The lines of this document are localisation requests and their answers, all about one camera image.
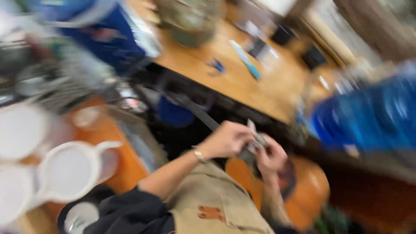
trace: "blue water jug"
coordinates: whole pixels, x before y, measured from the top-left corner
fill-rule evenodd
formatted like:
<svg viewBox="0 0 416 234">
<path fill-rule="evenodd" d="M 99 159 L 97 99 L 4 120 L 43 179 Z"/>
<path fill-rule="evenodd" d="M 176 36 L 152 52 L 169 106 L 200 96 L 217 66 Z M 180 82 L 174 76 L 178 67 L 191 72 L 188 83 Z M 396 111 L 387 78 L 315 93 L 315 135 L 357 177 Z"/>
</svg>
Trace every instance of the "blue water jug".
<svg viewBox="0 0 416 234">
<path fill-rule="evenodd" d="M 328 146 L 359 149 L 416 148 L 416 74 L 395 75 L 364 90 L 319 104 L 312 125 Z"/>
<path fill-rule="evenodd" d="M 131 75 L 147 60 L 137 45 L 118 0 L 30 0 L 30 9 L 64 35 Z"/>
</svg>

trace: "guitar body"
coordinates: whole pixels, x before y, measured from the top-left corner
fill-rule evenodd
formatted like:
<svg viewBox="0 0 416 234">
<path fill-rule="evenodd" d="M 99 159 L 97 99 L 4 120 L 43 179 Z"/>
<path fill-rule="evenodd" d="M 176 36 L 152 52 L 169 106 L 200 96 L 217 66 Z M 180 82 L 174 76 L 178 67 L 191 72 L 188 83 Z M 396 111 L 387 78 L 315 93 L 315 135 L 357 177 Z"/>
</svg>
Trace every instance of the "guitar body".
<svg viewBox="0 0 416 234">
<path fill-rule="evenodd" d="M 260 210 L 263 182 L 254 177 L 253 169 L 243 160 L 233 157 L 227 161 L 225 171 L 251 194 Z M 308 230 L 329 199 L 329 184 L 325 173 L 312 161 L 291 156 L 279 178 L 280 192 L 293 226 L 299 231 Z"/>
</svg>

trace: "hand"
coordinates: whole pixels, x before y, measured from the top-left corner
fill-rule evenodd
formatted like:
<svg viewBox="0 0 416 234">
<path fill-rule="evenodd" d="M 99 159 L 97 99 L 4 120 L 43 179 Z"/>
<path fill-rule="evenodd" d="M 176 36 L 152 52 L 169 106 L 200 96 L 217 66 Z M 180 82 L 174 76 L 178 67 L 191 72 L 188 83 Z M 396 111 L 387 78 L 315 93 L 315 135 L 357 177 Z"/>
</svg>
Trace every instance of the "hand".
<svg viewBox="0 0 416 234">
<path fill-rule="evenodd" d="M 266 184 L 276 185 L 279 182 L 279 172 L 286 160 L 287 154 L 284 149 L 271 137 L 262 135 L 268 143 L 268 148 L 259 148 L 256 158 L 257 167 Z"/>
<path fill-rule="evenodd" d="M 253 134 L 247 126 L 224 121 L 197 149 L 206 159 L 228 158 L 241 152 L 243 146 L 253 140 Z"/>
</svg>

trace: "bracelet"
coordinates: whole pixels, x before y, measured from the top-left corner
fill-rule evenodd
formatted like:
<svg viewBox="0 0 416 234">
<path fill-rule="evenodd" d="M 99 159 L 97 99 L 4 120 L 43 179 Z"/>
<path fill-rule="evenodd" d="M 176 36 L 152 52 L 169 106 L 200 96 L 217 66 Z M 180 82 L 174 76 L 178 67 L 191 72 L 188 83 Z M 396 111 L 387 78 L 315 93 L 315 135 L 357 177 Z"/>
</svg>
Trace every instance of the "bracelet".
<svg viewBox="0 0 416 234">
<path fill-rule="evenodd" d="M 202 155 L 201 151 L 199 151 L 196 146 L 192 146 L 192 148 L 193 148 L 193 153 L 195 154 L 195 156 L 198 159 L 198 161 L 199 162 L 206 162 L 206 159 Z"/>
</svg>

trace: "wooden table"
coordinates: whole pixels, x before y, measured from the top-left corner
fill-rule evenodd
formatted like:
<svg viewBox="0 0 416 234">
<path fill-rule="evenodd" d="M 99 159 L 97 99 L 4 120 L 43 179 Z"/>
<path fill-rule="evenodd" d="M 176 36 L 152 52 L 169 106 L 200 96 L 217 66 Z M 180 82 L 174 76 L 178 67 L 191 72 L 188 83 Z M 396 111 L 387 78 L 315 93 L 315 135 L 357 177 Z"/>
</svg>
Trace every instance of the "wooden table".
<svg viewBox="0 0 416 234">
<path fill-rule="evenodd" d="M 144 8 L 142 1 L 127 2 L 143 20 L 147 19 L 150 12 Z M 264 67 L 250 57 L 262 75 L 262 79 L 257 81 L 228 42 L 234 40 L 242 45 L 250 36 L 230 22 L 219 21 L 215 38 L 199 49 L 182 47 L 172 39 L 168 30 L 159 29 L 151 22 L 148 24 L 163 46 L 162 55 L 154 61 L 155 63 L 283 123 L 289 123 L 293 118 L 305 80 L 310 75 L 300 59 L 301 53 L 311 43 L 308 37 L 302 35 L 301 40 L 294 41 L 286 47 L 267 39 L 266 42 L 278 52 L 279 59 L 273 62 L 273 66 Z M 214 68 L 206 62 L 211 62 L 214 58 L 223 63 L 227 69 L 225 74 L 217 77 L 208 74 Z M 332 60 L 328 60 L 328 65 L 317 70 L 319 75 L 330 77 L 331 69 L 337 67 Z M 314 84 L 311 89 L 313 101 L 329 95 L 330 93 L 319 83 Z"/>
</svg>

